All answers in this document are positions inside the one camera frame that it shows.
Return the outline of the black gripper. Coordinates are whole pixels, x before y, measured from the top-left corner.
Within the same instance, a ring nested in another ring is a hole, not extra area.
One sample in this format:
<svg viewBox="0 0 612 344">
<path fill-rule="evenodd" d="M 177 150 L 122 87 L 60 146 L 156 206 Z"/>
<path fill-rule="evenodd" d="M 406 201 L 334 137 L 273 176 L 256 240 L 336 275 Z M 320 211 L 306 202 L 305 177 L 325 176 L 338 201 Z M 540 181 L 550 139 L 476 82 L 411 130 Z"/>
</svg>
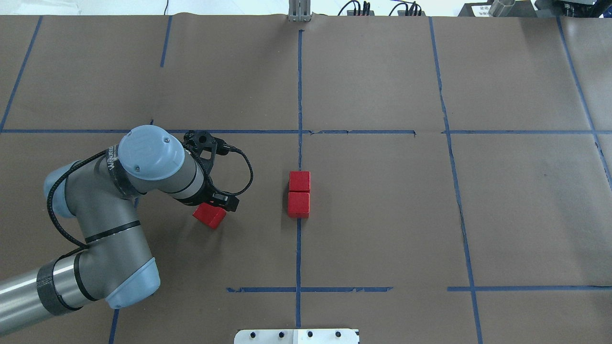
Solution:
<svg viewBox="0 0 612 344">
<path fill-rule="evenodd" d="M 202 176 L 202 181 L 195 176 L 190 186 L 195 186 L 195 191 L 187 191 L 187 196 L 177 198 L 185 205 L 211 204 L 220 207 L 227 212 L 235 213 L 238 209 L 239 199 L 236 196 L 221 194 L 213 185 L 210 172 L 214 166 L 216 155 L 227 155 L 230 146 L 222 139 L 216 138 L 208 131 L 190 130 L 184 135 L 182 146 L 186 149 L 196 163 L 196 172 Z"/>
</svg>

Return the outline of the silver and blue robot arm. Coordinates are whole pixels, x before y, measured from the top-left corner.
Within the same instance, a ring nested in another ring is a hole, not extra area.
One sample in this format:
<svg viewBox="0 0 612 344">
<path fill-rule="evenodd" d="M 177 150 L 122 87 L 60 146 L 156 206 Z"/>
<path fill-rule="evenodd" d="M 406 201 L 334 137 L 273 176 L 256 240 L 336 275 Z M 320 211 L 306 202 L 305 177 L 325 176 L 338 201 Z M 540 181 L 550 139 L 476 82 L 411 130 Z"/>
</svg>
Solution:
<svg viewBox="0 0 612 344">
<path fill-rule="evenodd" d="M 49 218 L 76 249 L 1 283 L 1 335 L 101 299 L 118 310 L 154 294 L 159 270 L 136 201 L 159 190 L 188 206 L 236 211 L 238 193 L 219 189 L 211 178 L 216 156 L 229 153 L 243 154 L 207 131 L 188 131 L 179 141 L 161 127 L 144 125 L 48 174 Z"/>
</svg>

